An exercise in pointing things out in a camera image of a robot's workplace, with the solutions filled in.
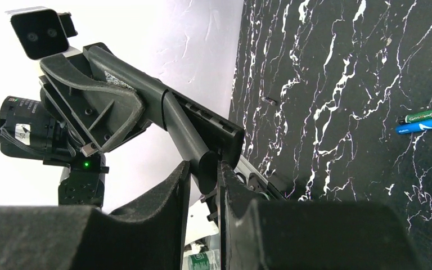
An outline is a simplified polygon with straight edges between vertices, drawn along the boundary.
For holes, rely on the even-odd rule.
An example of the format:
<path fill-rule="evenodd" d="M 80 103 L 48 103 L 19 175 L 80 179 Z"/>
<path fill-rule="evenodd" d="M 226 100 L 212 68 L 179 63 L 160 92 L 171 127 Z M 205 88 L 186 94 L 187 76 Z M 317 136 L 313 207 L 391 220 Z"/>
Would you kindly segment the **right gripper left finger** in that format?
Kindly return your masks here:
<path fill-rule="evenodd" d="M 181 162 L 110 214 L 92 206 L 0 206 L 0 269 L 180 269 L 190 193 Z"/>

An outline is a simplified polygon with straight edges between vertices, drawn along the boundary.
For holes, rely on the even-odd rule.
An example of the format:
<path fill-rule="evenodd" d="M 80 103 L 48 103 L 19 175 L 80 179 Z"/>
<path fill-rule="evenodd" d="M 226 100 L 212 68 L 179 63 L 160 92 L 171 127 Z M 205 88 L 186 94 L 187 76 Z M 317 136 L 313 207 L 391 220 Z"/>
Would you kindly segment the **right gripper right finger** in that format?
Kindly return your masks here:
<path fill-rule="evenodd" d="M 218 164 L 222 269 L 420 269 L 398 216 L 373 202 L 265 200 Z"/>

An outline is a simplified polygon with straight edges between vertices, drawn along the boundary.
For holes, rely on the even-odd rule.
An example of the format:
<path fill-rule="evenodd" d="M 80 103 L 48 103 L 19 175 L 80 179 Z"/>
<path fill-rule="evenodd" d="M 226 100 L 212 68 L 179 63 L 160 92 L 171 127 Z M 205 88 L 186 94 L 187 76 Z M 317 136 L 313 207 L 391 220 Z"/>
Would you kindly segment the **black tv remote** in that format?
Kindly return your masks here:
<path fill-rule="evenodd" d="M 112 54 L 103 43 L 84 47 L 83 54 L 96 80 L 134 90 L 146 105 L 144 119 L 167 131 L 199 191 L 211 193 L 217 164 L 233 168 L 239 162 L 245 130 Z"/>

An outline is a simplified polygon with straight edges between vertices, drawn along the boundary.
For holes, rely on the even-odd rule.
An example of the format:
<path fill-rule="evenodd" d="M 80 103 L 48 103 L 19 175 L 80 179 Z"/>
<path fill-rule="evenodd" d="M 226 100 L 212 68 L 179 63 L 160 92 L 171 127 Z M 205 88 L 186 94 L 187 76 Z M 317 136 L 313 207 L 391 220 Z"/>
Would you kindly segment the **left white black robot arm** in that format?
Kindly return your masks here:
<path fill-rule="evenodd" d="M 104 204 L 105 154 L 142 133 L 136 91 L 95 80 L 83 55 L 40 62 L 40 100 L 8 96 L 0 108 L 0 150 L 62 167 L 60 205 Z"/>

